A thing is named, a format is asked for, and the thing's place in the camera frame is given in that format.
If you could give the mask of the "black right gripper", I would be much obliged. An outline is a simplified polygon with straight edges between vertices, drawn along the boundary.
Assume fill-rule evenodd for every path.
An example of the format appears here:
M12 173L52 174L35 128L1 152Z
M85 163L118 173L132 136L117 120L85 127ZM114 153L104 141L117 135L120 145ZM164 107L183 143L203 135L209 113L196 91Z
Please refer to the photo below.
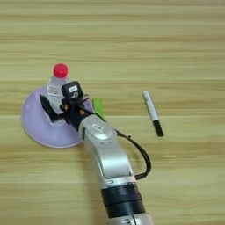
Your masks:
M85 118L93 114L93 111L87 109L84 105L84 103L89 99L90 96L88 94L84 94L83 97L76 98L72 101L64 98L60 104L62 112L57 113L50 105L49 100L44 95L40 95L41 106L48 115L49 119L52 122L65 120L75 130L79 129L81 122Z

